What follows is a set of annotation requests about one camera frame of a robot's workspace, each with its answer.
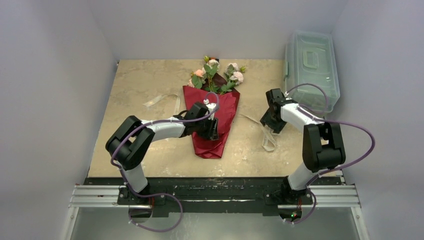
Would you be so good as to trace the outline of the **peach flower stem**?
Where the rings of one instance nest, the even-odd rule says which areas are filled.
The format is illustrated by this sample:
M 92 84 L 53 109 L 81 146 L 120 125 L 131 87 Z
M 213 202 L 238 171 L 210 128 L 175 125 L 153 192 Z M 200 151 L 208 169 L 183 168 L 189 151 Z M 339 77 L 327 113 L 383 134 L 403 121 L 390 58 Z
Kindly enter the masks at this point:
M 201 89 L 206 83 L 206 70 L 204 68 L 198 69 L 191 73 L 187 85 L 192 88 Z

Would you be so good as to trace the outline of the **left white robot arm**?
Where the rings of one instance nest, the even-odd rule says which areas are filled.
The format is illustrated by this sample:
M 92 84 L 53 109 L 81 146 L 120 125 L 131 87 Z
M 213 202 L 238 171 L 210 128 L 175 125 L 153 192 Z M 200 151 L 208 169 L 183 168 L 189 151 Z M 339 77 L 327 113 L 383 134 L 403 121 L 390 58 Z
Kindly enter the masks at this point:
M 147 189 L 149 183 L 142 167 L 150 145 L 191 135 L 218 140 L 219 120 L 215 117 L 218 109 L 218 103 L 204 100 L 170 118 L 147 121 L 131 115 L 123 121 L 107 140 L 105 149 L 110 155 L 110 163 L 121 173 L 132 201 L 142 205 L 155 196 Z

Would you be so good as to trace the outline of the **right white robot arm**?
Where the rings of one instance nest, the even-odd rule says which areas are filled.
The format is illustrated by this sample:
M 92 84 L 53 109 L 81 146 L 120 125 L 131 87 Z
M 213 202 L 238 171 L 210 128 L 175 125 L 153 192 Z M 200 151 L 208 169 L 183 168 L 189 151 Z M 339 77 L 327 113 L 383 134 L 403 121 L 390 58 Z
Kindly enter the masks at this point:
M 278 196 L 288 204 L 306 195 L 311 179 L 325 170 L 332 170 L 346 161 L 341 127 L 316 116 L 308 116 L 293 99 L 285 97 L 279 88 L 265 93 L 268 109 L 260 123 L 273 134 L 279 134 L 286 124 L 303 135 L 302 163 L 281 184 Z

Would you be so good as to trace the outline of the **dark red wrapping paper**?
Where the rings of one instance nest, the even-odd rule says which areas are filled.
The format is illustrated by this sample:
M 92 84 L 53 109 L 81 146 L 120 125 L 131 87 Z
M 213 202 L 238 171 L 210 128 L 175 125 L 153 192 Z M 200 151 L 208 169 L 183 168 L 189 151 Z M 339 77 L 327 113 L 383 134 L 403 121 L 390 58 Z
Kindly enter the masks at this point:
M 223 155 L 232 122 L 236 116 L 240 100 L 240 93 L 236 89 L 225 94 L 218 94 L 218 99 L 213 95 L 207 95 L 207 84 L 201 89 L 183 86 L 183 95 L 186 108 L 190 110 L 195 103 L 203 103 L 208 98 L 210 103 L 219 103 L 219 109 L 213 114 L 213 118 L 198 121 L 203 124 L 201 132 L 194 132 L 192 137 L 194 152 L 203 159 L 220 159 Z

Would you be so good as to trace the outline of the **white flower stem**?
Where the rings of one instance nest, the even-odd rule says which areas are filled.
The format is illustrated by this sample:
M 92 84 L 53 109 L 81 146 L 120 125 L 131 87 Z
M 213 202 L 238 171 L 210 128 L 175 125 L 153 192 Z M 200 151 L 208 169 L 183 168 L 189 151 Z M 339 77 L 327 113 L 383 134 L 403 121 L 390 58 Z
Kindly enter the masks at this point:
M 208 92 L 218 93 L 219 87 L 214 82 L 213 78 L 220 69 L 220 62 L 218 62 L 216 60 L 210 60 L 209 61 L 209 58 L 211 58 L 211 57 L 209 57 L 209 56 L 203 57 L 203 60 L 205 62 L 205 64 L 203 65 L 203 68 L 206 71 L 206 80 L 205 80 L 205 84 L 203 86 L 203 89 L 205 91 L 208 91 Z

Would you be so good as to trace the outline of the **pale pink flower stem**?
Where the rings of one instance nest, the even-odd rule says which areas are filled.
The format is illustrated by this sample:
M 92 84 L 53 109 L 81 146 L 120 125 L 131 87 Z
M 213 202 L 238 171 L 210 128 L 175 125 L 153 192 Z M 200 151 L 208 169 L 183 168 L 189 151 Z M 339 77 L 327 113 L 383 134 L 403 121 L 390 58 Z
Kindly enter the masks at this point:
M 220 94 L 231 92 L 236 86 L 244 82 L 246 66 L 239 66 L 237 63 L 229 63 L 224 71 L 225 83 L 220 87 Z

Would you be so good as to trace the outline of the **cream ribbon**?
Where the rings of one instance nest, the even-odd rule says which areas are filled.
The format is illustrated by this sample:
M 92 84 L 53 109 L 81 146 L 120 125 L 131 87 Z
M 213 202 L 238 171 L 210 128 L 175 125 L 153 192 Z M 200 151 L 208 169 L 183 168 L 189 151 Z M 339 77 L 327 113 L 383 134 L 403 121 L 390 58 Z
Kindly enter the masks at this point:
M 176 114 L 179 113 L 179 109 L 180 109 L 180 106 L 181 106 L 181 98 L 178 94 L 174 94 L 174 93 L 161 94 L 161 95 L 158 95 L 158 96 L 148 100 L 147 102 L 143 103 L 143 105 L 145 107 L 149 108 L 149 107 L 157 104 L 158 102 L 160 102 L 162 99 L 169 97 L 169 96 L 175 96 L 176 97 L 174 108 L 173 108 L 173 113 L 176 115 Z M 272 133 L 272 131 L 269 127 L 263 126 L 258 120 L 254 119 L 254 118 L 252 118 L 248 115 L 238 113 L 236 116 L 239 117 L 239 118 L 249 119 L 250 121 L 252 121 L 253 123 L 255 123 L 256 125 L 258 125 L 260 127 L 261 131 L 263 132 L 263 138 L 262 138 L 261 146 L 266 152 L 273 152 L 276 149 L 277 142 L 274 139 L 274 136 L 278 135 L 277 133 Z

